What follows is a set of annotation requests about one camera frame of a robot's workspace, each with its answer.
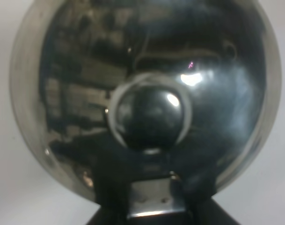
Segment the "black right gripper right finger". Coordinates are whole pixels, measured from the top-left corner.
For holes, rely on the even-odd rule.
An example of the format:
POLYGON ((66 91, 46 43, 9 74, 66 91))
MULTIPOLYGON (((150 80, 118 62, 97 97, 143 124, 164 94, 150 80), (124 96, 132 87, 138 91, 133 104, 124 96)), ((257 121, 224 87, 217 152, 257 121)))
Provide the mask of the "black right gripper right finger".
POLYGON ((187 211, 184 214, 185 225, 238 225, 210 195, 185 195, 187 211))

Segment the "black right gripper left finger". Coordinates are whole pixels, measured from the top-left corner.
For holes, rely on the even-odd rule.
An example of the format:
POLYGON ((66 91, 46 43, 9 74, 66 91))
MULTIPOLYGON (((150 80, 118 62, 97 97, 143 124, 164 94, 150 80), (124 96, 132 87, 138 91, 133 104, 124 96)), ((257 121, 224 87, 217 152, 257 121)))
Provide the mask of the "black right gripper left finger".
POLYGON ((129 204, 112 202, 101 205, 97 212, 86 223, 87 225, 127 225, 129 204))

